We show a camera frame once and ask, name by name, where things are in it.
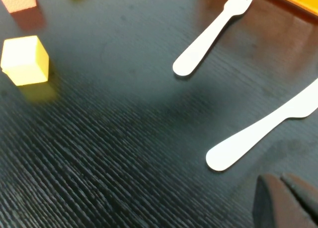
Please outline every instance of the white plastic fork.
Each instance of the white plastic fork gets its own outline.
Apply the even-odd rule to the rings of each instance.
[[[173,71],[179,76],[190,75],[207,53],[226,23],[236,15],[246,12],[252,0],[228,0],[222,13],[203,33],[175,60]]]

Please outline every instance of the yellow cube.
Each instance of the yellow cube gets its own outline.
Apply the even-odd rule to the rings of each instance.
[[[49,78],[49,55],[37,36],[7,39],[1,68],[15,85],[45,82]]]

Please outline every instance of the dark object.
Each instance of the dark object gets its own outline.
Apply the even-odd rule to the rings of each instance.
[[[292,174],[281,179],[259,176],[253,206],[255,228],[317,228],[317,194],[317,189]]]

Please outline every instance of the table surface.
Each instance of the table surface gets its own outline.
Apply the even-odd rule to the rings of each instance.
[[[318,185],[318,113],[225,172],[206,152],[318,77],[317,20],[254,0],[190,78],[172,63],[226,0],[38,0],[0,41],[38,35],[48,83],[0,74],[1,227],[252,227],[256,178]]]

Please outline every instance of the wood grain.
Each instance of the wood grain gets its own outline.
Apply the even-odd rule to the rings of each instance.
[[[176,78],[221,1],[38,0],[46,23],[31,32],[0,7],[1,41],[38,34],[55,68],[48,98],[32,100],[0,74],[1,227],[246,228],[259,174],[318,185],[317,113],[225,173],[205,164],[318,76],[315,20],[255,0],[193,77]]]

